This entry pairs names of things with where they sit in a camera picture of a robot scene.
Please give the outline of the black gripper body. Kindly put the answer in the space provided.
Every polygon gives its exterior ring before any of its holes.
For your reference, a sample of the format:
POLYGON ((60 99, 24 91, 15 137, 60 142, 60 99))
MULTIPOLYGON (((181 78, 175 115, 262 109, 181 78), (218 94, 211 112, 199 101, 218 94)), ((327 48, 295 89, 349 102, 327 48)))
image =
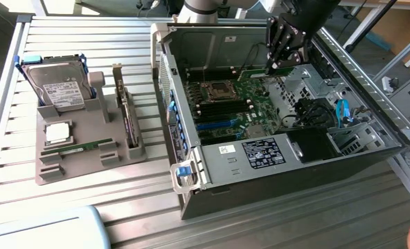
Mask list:
POLYGON ((307 46, 322 28, 340 1, 282 1, 286 12, 279 15, 279 49, 298 50, 307 46))

